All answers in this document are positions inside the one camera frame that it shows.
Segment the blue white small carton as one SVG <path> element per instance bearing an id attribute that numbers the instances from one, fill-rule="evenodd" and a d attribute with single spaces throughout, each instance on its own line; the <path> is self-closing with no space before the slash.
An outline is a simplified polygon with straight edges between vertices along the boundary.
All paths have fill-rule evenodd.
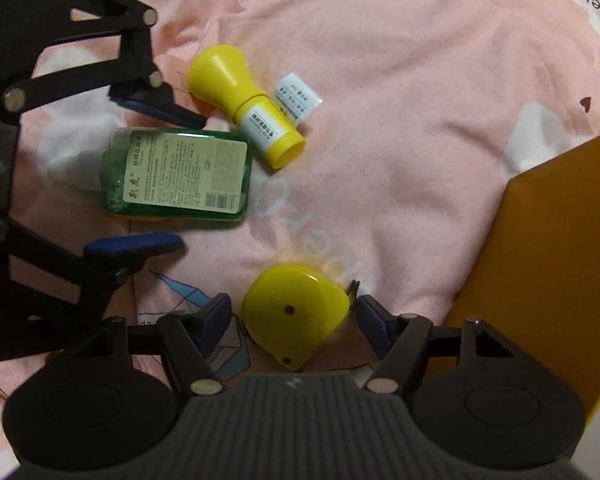
<path id="1" fill-rule="evenodd" d="M 140 306 L 136 324 L 151 326 L 168 314 L 184 316 L 183 326 L 206 363 L 223 382 L 230 382 L 250 369 L 251 361 L 245 331 L 233 312 L 227 295 L 209 296 L 192 284 L 149 270 L 168 293 Z"/>

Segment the yellow bulb-shaped bottle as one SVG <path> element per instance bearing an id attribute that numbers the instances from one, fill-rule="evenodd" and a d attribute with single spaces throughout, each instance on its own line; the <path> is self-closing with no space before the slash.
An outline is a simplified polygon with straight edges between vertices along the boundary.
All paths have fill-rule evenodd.
<path id="1" fill-rule="evenodd" d="M 219 44 L 198 55 L 188 69 L 188 90 L 222 110 L 274 170 L 296 160 L 306 139 L 254 82 L 242 50 Z"/>

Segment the green liquid spray bottle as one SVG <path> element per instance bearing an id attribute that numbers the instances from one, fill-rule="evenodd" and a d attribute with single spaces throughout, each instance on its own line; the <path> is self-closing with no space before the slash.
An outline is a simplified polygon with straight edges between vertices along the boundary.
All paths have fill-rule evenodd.
<path id="1" fill-rule="evenodd" d="M 251 146 L 236 134 L 123 128 L 98 162 L 105 205 L 115 216 L 238 222 L 246 213 Z"/>

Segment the yellow tape measure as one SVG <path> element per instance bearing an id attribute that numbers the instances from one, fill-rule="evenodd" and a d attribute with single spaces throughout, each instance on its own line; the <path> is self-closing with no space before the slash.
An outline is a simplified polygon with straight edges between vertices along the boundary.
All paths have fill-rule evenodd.
<path id="1" fill-rule="evenodd" d="M 250 286 L 240 319 L 259 347 L 288 370 L 300 370 L 348 316 L 357 291 L 303 264 L 279 263 Z"/>

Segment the orange cardboard box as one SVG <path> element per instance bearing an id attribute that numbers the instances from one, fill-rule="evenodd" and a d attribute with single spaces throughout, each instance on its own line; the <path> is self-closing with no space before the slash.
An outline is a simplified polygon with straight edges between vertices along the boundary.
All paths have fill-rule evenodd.
<path id="1" fill-rule="evenodd" d="M 600 405 L 600 136 L 509 181 L 445 320 L 481 318 Z"/>

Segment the pink patterned bed quilt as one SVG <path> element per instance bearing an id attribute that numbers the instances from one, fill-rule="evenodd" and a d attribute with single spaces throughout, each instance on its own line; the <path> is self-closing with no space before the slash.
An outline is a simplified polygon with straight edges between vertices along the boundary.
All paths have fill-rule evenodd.
<path id="1" fill-rule="evenodd" d="M 175 103 L 251 146 L 238 222 L 107 210 L 99 156 L 123 128 L 182 128 L 102 87 L 24 113 L 9 215 L 82 257 L 101 238 L 165 232 L 100 318 L 55 350 L 0 361 L 0 479 L 600 479 L 600 405 L 481 318 L 446 325 L 509 181 L 600 136 L 600 0 L 137 0 Z M 274 170 L 188 69 L 229 44 L 306 139 Z M 246 332 L 266 269 L 298 263 L 343 288 L 348 316 L 300 370 Z M 128 349 L 168 293 L 149 270 L 227 294 L 251 366 L 215 396 L 176 396 L 160 356 Z M 364 388 L 380 359 L 355 301 L 459 328 L 414 394 Z"/>

